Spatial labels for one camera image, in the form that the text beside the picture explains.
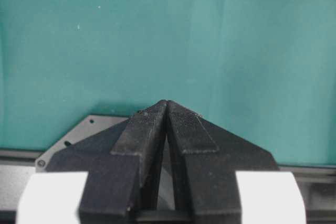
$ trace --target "screw hole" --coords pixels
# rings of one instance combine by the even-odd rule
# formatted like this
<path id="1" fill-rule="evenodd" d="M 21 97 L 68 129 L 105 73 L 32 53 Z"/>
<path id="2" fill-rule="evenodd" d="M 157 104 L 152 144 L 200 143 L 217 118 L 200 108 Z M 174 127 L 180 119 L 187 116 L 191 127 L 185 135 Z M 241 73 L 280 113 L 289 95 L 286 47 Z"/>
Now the screw hole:
<path id="1" fill-rule="evenodd" d="M 68 147 L 68 146 L 70 146 L 70 145 L 72 145 L 69 141 L 65 141 L 64 142 L 64 145 L 66 146 L 66 147 Z"/>

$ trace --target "green screen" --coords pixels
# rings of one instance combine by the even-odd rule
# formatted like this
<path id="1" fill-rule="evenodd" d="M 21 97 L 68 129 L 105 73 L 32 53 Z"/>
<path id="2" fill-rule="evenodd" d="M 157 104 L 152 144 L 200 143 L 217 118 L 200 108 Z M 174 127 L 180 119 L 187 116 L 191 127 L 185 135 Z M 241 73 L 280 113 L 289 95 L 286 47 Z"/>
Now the green screen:
<path id="1" fill-rule="evenodd" d="M 285 164 L 336 164 L 336 0 L 0 0 L 0 147 L 172 99 Z"/>

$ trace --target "white block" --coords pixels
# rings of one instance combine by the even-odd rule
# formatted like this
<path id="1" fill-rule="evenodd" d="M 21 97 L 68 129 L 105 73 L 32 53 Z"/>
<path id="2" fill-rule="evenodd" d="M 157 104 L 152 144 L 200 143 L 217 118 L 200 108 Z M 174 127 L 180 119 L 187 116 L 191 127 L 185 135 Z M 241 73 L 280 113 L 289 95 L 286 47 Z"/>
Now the white block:
<path id="1" fill-rule="evenodd" d="M 17 224 L 80 224 L 87 172 L 33 174 L 21 196 Z"/>
<path id="2" fill-rule="evenodd" d="M 306 224 L 303 199 L 291 172 L 237 171 L 242 224 Z"/>

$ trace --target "metal plate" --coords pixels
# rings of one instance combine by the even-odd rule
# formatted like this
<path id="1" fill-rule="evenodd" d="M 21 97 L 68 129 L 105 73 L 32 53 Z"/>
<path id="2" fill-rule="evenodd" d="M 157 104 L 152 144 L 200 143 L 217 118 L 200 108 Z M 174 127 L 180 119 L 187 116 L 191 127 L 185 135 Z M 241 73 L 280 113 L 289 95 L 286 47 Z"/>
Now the metal plate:
<path id="1" fill-rule="evenodd" d="M 71 144 L 125 121 L 124 116 L 89 115 L 35 160 L 36 172 L 45 172 L 53 154 Z"/>

